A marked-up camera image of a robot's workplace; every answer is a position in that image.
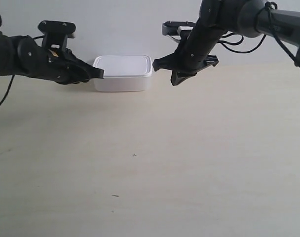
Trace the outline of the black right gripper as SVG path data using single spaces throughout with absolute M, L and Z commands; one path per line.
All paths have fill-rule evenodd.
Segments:
M 153 61 L 153 70 L 155 72 L 160 69 L 172 71 L 171 84 L 177 86 L 197 75 L 203 67 L 204 60 L 218 41 L 218 27 L 204 27 L 196 24 L 176 54 L 169 54 Z

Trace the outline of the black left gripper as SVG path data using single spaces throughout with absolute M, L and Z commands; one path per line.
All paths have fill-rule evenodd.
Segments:
M 39 48 L 38 59 L 39 79 L 67 85 L 104 78 L 104 69 L 89 65 L 76 58 L 72 53 L 68 53 L 65 58 L 55 51 Z

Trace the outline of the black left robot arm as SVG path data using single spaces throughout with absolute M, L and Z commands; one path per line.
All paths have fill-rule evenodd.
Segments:
M 70 49 L 41 47 L 30 36 L 0 33 L 0 76 L 10 75 L 68 85 L 103 79 L 104 70 L 78 59 Z

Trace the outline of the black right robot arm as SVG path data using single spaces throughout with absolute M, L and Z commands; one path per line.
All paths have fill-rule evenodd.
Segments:
M 280 10 L 277 4 L 264 0 L 204 0 L 196 22 L 167 21 L 162 34 L 177 40 L 177 48 L 152 66 L 155 71 L 170 70 L 171 83 L 179 85 L 198 72 L 216 66 L 218 59 L 210 55 L 222 38 L 241 35 L 256 38 L 270 36 L 300 68 L 300 12 Z

